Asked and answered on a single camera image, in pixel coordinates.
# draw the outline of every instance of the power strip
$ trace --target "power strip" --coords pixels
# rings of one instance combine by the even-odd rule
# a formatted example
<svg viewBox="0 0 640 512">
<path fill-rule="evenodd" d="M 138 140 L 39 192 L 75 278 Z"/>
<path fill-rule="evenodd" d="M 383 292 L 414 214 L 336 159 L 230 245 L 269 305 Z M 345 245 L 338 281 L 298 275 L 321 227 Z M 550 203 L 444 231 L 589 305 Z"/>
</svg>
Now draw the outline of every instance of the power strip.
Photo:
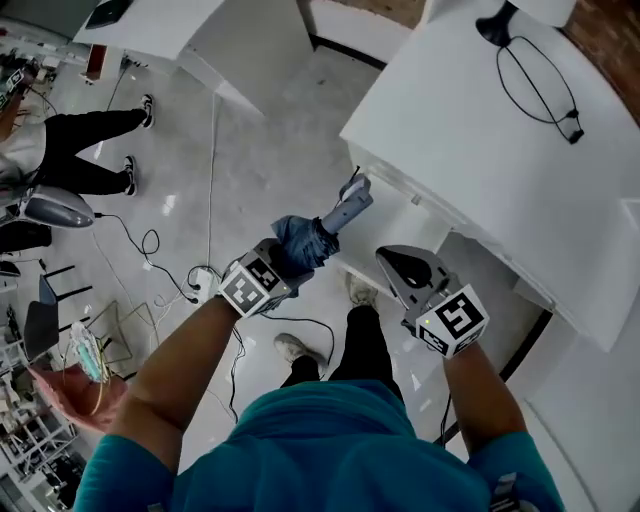
<svg viewBox="0 0 640 512">
<path fill-rule="evenodd" d="M 199 308 L 200 306 L 202 306 L 211 297 L 211 288 L 213 287 L 214 279 L 215 279 L 215 276 L 213 275 L 213 272 L 211 272 L 210 270 L 207 270 L 205 268 L 199 268 L 196 270 L 195 284 L 199 285 L 200 289 L 193 290 L 193 292 L 187 294 L 189 297 L 194 297 L 198 299 L 198 303 L 193 304 L 196 308 Z"/>
</svg>

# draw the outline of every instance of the teal shirt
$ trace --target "teal shirt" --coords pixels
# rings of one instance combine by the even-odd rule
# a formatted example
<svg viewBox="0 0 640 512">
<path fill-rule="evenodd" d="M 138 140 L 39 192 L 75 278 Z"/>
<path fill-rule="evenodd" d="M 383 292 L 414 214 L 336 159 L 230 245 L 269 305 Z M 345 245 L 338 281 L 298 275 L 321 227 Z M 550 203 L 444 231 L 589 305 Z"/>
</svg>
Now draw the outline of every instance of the teal shirt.
<svg viewBox="0 0 640 512">
<path fill-rule="evenodd" d="M 178 476 L 138 444 L 105 436 L 74 511 L 487 511 L 510 473 L 518 499 L 562 510 L 528 434 L 496 439 L 465 464 L 417 439 L 381 383 L 308 382 L 256 400 L 226 442 Z"/>
</svg>

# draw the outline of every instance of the black chair leg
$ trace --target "black chair leg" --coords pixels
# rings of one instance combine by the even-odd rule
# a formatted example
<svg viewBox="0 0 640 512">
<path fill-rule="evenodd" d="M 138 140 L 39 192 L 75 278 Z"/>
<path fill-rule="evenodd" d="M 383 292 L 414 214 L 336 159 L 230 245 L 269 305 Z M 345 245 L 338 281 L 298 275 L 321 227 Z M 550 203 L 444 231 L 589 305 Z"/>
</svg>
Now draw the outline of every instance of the black chair leg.
<svg viewBox="0 0 640 512">
<path fill-rule="evenodd" d="M 66 272 L 67 270 L 71 270 L 72 268 L 76 268 L 76 266 L 75 265 L 71 265 L 70 267 L 64 267 L 64 268 L 61 268 L 60 270 L 56 270 L 54 272 L 50 272 L 49 274 L 44 274 L 42 277 L 47 279 L 48 277 L 56 276 L 58 274 L 62 274 L 63 272 Z"/>
<path fill-rule="evenodd" d="M 90 316 L 85 316 L 84 318 L 81 318 L 78 321 L 82 322 L 82 323 L 85 323 L 85 322 L 88 322 L 89 320 L 91 320 L 91 317 Z M 69 329 L 71 329 L 72 325 L 73 324 L 69 324 L 69 325 L 65 325 L 64 327 L 60 327 L 60 329 L 58 329 L 58 332 L 68 331 Z"/>
<path fill-rule="evenodd" d="M 111 345 L 111 343 L 113 342 L 113 338 L 109 338 L 104 345 L 102 345 L 102 352 L 104 352 L 105 350 L 107 350 L 107 347 L 109 345 Z"/>
<path fill-rule="evenodd" d="M 73 297 L 74 295 L 78 295 L 79 293 L 83 293 L 91 289 L 93 289 L 93 286 L 85 286 L 84 288 L 80 288 L 79 290 L 63 293 L 62 295 L 56 295 L 56 298 L 58 299 L 58 302 L 60 302 L 60 301 L 63 301 L 64 299 L 68 299 L 69 297 Z"/>
</svg>

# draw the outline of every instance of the tiled floor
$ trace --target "tiled floor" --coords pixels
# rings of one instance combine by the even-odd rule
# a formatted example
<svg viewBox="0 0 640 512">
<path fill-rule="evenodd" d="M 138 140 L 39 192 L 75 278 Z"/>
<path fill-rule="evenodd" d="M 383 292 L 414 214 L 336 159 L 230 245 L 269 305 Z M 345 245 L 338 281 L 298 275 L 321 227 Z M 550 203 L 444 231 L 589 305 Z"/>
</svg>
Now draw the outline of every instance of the tiled floor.
<svg viewBox="0 0 640 512">
<path fill-rule="evenodd" d="M 64 113 L 104 109 L 114 84 L 89 87 L 77 73 L 72 68 L 61 72 L 51 101 Z M 213 266 L 224 268 L 231 259 L 270 236 L 270 223 L 282 215 L 313 217 L 329 211 L 351 173 L 346 144 L 338 134 L 377 74 L 365 64 L 320 48 L 287 88 L 269 119 L 256 119 L 232 104 L 222 103 L 211 195 Z M 155 228 L 162 244 L 152 261 L 168 268 L 182 282 L 188 269 L 207 262 L 213 99 L 207 89 L 183 72 L 165 77 L 134 69 L 122 80 L 112 108 L 135 107 L 146 92 L 155 96 L 158 105 L 152 130 L 137 130 L 83 153 L 89 160 L 97 157 L 100 165 L 112 170 L 120 169 L 126 154 L 134 154 L 142 171 L 138 197 L 88 197 L 88 202 L 95 211 L 120 215 L 138 242 L 148 229 Z M 75 271 L 54 284 L 94 286 L 77 300 L 63 303 L 62 321 L 78 319 L 85 309 L 95 315 L 113 299 L 123 310 L 130 309 L 129 299 L 96 247 L 94 235 L 131 302 L 138 305 L 146 301 L 157 320 L 165 310 L 154 307 L 154 300 L 171 300 L 175 288 L 161 272 L 145 270 L 144 258 L 116 220 L 101 219 L 93 230 L 56 231 L 53 246 L 42 251 L 50 269 L 77 265 Z M 483 344 L 501 366 L 539 311 L 510 291 L 515 275 L 475 242 L 451 235 L 441 255 L 463 279 L 472 282 L 492 314 Z M 36 281 L 35 269 L 21 280 L 14 305 L 22 320 L 28 301 L 36 296 Z M 301 289 L 298 299 L 286 301 L 277 311 L 281 316 L 317 319 L 334 329 L 336 346 L 331 368 L 340 361 L 349 310 L 343 283 L 343 273 L 330 264 Z M 434 439 L 447 398 L 439 359 L 400 327 L 402 310 L 398 304 L 383 299 L 380 310 L 410 417 L 421 436 Z M 191 311 L 193 306 L 176 301 L 161 322 L 160 339 Z M 317 325 L 263 318 L 243 321 L 240 332 L 247 356 L 240 360 L 236 373 L 235 409 L 239 413 L 286 378 L 287 364 L 272 345 L 273 337 L 282 331 L 299 336 L 323 353 L 330 351 L 329 332 Z M 151 329 L 136 317 L 126 332 L 134 352 L 134 361 L 124 369 L 128 371 L 144 361 L 155 348 L 155 340 L 150 336 Z M 229 370 L 236 350 L 237 343 L 232 340 L 187 432 L 182 468 L 223 441 L 233 427 L 227 407 Z M 175 372 L 183 370 L 176 361 Z M 97 440 L 91 435 L 86 438 L 90 444 Z"/>
</svg>

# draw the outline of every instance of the sneaker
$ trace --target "sneaker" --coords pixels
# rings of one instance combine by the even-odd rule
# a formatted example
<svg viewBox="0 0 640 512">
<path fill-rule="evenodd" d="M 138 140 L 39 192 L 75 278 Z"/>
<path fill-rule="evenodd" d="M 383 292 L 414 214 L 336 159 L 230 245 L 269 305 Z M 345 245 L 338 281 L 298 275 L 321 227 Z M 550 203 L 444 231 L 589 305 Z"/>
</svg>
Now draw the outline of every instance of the sneaker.
<svg viewBox="0 0 640 512">
<path fill-rule="evenodd" d="M 323 355 L 307 348 L 304 343 L 292 334 L 285 332 L 278 334 L 273 340 L 273 344 L 289 364 L 293 364 L 299 357 L 310 356 L 318 363 L 321 369 L 327 367 L 327 360 Z"/>
<path fill-rule="evenodd" d="M 138 166 L 131 155 L 124 157 L 124 167 L 122 170 L 129 175 L 129 186 L 124 193 L 128 196 L 135 196 L 138 193 Z"/>
<path fill-rule="evenodd" d="M 151 94 L 145 94 L 140 99 L 140 106 L 138 108 L 144 110 L 147 113 L 147 117 L 144 119 L 144 121 L 142 121 L 142 127 L 145 130 L 148 130 L 156 121 L 155 101 L 153 99 L 153 96 L 151 96 Z"/>
<path fill-rule="evenodd" d="M 371 306 L 373 309 L 376 309 L 378 290 L 369 286 L 362 279 L 357 278 L 350 272 L 347 272 L 346 285 L 349 291 L 349 298 L 354 307 Z"/>
</svg>

